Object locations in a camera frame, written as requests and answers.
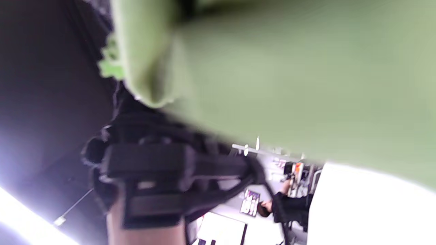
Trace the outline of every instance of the dark ceiling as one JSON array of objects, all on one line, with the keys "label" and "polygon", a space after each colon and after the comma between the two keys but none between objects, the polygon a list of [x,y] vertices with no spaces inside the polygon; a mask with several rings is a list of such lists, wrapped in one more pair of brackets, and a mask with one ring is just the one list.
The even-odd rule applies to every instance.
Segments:
[{"label": "dark ceiling", "polygon": [[[0,2],[0,187],[48,221],[87,191],[79,152],[111,118],[114,82],[95,65],[106,31],[79,0]],[[90,197],[61,229],[107,244]]]}]

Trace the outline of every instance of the skin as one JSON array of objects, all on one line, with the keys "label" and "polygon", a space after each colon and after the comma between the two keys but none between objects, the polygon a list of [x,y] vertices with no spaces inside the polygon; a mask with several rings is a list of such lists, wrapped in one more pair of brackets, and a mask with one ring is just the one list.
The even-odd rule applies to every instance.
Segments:
[{"label": "skin", "polygon": [[119,198],[106,216],[109,245],[185,245],[184,223],[158,229],[124,230],[123,202]]}]

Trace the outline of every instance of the ceiling light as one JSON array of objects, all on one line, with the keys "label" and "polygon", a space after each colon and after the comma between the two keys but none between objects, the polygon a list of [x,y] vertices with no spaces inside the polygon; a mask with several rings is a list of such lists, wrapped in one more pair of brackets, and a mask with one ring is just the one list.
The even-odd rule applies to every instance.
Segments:
[{"label": "ceiling light", "polygon": [[256,139],[256,150],[259,150],[259,136]]},{"label": "ceiling light", "polygon": [[0,188],[0,222],[31,245],[78,245],[43,218]]}]

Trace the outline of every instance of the black clothing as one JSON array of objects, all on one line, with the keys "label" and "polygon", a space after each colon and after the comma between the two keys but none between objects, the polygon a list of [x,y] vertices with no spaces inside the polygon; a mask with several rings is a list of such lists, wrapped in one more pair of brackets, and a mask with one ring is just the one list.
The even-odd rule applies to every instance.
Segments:
[{"label": "black clothing", "polygon": [[297,221],[305,232],[307,232],[307,226],[309,222],[309,208],[312,203],[313,195],[309,195],[308,200],[307,197],[301,198],[292,198],[284,195],[281,192],[275,194],[277,199],[280,199],[282,202],[283,210],[285,211],[284,220],[280,220],[277,214],[277,208],[272,202],[272,214],[274,215],[274,222],[290,222]]}]

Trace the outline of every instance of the green cloth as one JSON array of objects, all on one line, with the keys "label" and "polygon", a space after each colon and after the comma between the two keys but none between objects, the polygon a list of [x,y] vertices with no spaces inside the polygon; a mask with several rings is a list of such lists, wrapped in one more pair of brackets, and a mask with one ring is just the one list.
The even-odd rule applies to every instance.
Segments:
[{"label": "green cloth", "polygon": [[163,5],[168,18],[144,16],[169,0],[112,2],[127,87],[145,104],[229,141],[260,136],[436,189],[436,2],[259,1],[184,24]]}]

